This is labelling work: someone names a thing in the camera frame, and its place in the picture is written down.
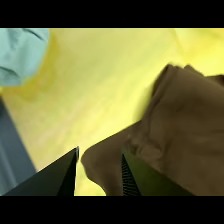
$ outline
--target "yellow surface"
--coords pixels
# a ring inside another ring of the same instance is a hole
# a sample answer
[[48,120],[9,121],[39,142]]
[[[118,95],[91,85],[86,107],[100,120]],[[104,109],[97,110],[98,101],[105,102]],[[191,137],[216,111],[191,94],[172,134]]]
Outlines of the yellow surface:
[[[39,73],[3,98],[41,170],[134,123],[161,69],[224,73],[223,29],[51,29]],[[104,195],[78,164],[76,195]]]

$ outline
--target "brown cloth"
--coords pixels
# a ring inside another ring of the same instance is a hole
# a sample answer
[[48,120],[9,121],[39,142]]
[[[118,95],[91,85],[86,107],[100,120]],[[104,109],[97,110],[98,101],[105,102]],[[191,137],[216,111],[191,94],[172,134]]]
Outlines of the brown cloth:
[[167,65],[141,121],[89,148],[88,178],[122,195],[121,149],[194,195],[224,195],[224,77]]

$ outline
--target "cloth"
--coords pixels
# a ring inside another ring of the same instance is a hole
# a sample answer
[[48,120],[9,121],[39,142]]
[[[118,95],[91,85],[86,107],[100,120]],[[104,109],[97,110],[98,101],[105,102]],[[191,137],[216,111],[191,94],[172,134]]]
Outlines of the cloth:
[[34,75],[48,43],[47,28],[0,28],[0,85],[21,85]]
[[107,195],[122,195],[121,149],[194,195],[224,194],[224,76],[167,65],[142,119],[89,148],[87,177]]

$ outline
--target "teal fabric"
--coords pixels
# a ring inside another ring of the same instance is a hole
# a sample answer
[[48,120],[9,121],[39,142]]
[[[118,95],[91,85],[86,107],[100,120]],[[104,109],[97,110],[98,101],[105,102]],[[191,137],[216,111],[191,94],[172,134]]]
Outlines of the teal fabric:
[[48,38],[48,28],[0,28],[0,86],[21,85],[35,75]]

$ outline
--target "brown fabric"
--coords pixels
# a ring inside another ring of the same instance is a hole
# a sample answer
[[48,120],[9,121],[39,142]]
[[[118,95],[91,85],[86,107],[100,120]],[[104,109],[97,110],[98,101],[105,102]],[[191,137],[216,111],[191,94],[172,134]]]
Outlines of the brown fabric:
[[82,163],[107,195],[122,195],[121,149],[130,146],[194,195],[224,195],[224,77],[167,65],[142,120],[88,149]]

